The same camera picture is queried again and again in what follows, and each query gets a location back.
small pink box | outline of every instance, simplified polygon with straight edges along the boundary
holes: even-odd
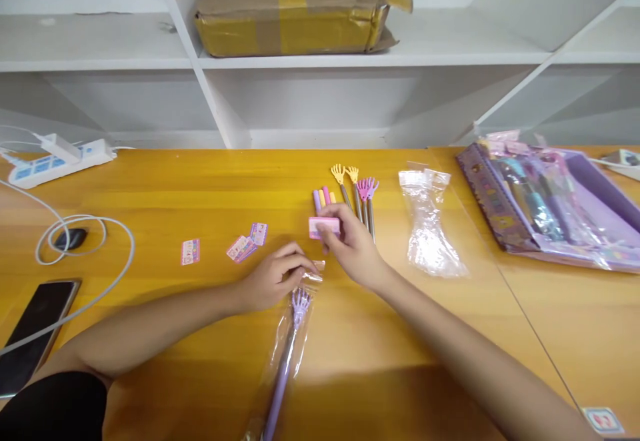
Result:
[[[340,236],[340,218],[309,218],[309,238],[322,239],[318,223],[326,224],[336,236]]]

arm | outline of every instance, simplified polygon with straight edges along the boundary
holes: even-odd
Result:
[[[191,333],[229,316],[269,308],[291,292],[305,268],[316,272],[292,242],[267,256],[247,278],[182,292],[126,308],[78,334],[29,381],[64,371],[85,371],[107,387]]]
[[[601,440],[582,416],[542,380],[460,318],[396,273],[345,205],[320,216],[342,221],[343,239],[319,226],[346,273],[409,323],[464,389],[513,441]]]

cardboard box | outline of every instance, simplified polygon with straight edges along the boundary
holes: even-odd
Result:
[[[398,43],[390,6],[413,0],[198,0],[195,24],[215,57],[372,53]]]
[[[544,261],[599,268],[594,254],[616,271],[640,272],[640,210],[580,151],[559,150],[576,182],[584,209],[625,246],[593,250],[553,242],[533,229],[511,191],[477,143],[456,158],[496,241],[507,252]]]

purple packaging box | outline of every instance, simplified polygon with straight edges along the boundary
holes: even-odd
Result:
[[[598,248],[597,256],[612,270],[640,272],[640,210],[584,153],[561,151],[583,207],[601,226],[625,241],[625,246]],[[456,159],[504,250],[544,261],[600,268],[593,259],[593,248],[553,242],[533,230],[480,145],[473,143]]]

black sleeve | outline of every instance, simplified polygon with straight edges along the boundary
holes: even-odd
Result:
[[[94,375],[53,374],[16,394],[0,411],[0,440],[102,439],[107,387]]]

